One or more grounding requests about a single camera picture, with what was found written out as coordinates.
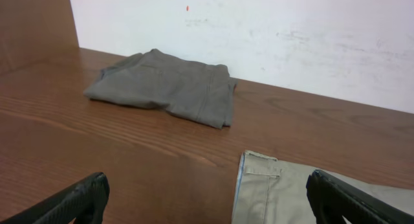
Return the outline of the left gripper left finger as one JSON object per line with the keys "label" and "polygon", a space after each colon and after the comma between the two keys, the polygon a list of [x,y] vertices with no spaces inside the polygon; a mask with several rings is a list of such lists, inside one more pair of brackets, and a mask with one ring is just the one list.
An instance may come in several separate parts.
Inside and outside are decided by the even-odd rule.
{"label": "left gripper left finger", "polygon": [[109,193],[106,175],[96,172],[1,224],[101,224]]}

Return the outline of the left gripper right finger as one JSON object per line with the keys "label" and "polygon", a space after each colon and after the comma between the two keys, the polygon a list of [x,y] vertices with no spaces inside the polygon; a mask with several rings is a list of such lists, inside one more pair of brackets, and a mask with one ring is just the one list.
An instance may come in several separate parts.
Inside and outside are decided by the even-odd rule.
{"label": "left gripper right finger", "polygon": [[405,224],[413,216],[322,170],[306,184],[307,199],[317,224]]}

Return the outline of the beige khaki shorts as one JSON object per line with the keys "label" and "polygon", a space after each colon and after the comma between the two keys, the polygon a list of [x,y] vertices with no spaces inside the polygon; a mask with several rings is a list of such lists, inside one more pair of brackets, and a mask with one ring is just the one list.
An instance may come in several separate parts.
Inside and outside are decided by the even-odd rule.
{"label": "beige khaki shorts", "polygon": [[241,155],[232,223],[352,223],[345,207],[319,204],[313,210],[307,181],[316,167],[254,151]]}

